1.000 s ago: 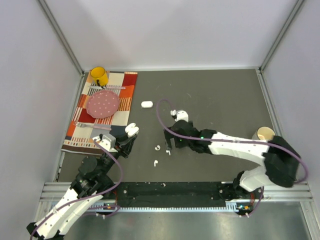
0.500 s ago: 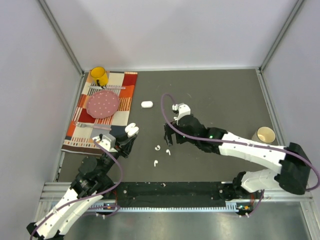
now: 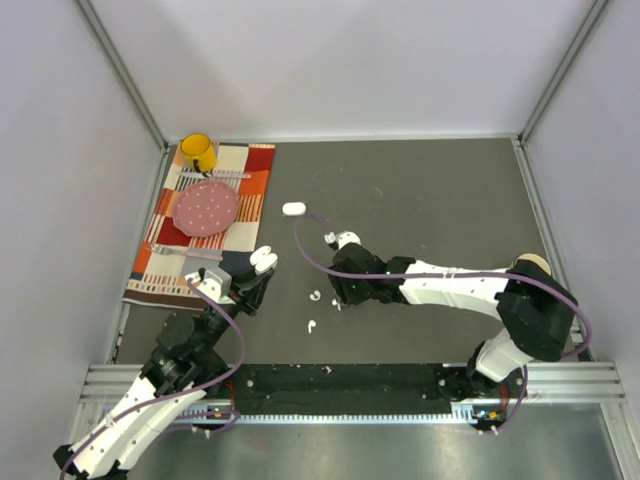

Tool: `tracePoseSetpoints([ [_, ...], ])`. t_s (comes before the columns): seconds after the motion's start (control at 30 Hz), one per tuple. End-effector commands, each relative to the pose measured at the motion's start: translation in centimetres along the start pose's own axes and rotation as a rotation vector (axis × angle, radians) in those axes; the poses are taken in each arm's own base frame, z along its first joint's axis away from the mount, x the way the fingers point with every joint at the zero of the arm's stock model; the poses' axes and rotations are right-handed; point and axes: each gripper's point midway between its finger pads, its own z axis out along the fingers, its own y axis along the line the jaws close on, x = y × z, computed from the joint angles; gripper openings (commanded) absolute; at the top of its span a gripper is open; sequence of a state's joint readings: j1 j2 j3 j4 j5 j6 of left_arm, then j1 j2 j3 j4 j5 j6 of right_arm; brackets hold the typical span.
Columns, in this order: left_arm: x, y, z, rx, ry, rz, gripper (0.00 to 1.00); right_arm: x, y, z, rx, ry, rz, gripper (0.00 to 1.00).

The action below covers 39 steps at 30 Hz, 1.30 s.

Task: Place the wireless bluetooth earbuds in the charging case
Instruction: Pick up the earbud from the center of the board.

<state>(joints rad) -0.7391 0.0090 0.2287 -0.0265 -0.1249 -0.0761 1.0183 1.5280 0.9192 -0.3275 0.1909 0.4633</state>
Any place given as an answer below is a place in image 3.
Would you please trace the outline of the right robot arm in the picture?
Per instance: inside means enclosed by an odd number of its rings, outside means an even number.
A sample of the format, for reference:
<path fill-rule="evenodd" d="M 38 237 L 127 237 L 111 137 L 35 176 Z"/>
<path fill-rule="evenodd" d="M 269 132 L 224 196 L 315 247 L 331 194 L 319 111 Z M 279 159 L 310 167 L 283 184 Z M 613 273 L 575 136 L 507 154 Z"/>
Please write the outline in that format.
<path fill-rule="evenodd" d="M 575 316 L 575 298 L 551 276 L 542 258 L 532 254 L 482 276 L 413 257 L 384 261 L 361 245 L 348 243 L 336 252 L 330 270 L 340 306 L 367 300 L 436 305 L 479 313 L 501 323 L 494 338 L 476 347 L 460 380 L 442 379 L 442 388 L 454 400 L 492 394 L 512 372 L 533 360 L 561 360 Z"/>

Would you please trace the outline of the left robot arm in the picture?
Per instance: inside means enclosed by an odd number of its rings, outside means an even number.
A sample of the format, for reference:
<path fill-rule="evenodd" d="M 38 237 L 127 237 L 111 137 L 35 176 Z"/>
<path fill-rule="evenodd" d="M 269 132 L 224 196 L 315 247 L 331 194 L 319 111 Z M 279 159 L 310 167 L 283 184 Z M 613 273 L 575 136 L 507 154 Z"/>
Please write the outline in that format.
<path fill-rule="evenodd" d="M 252 316 L 275 273 L 270 253 L 234 275 L 201 268 L 186 276 L 205 308 L 169 314 L 156 347 L 120 401 L 82 439 L 60 446 L 53 458 L 63 479 L 124 479 L 142 453 L 188 407 L 220 394 L 236 369 L 216 352 L 238 314 Z"/>

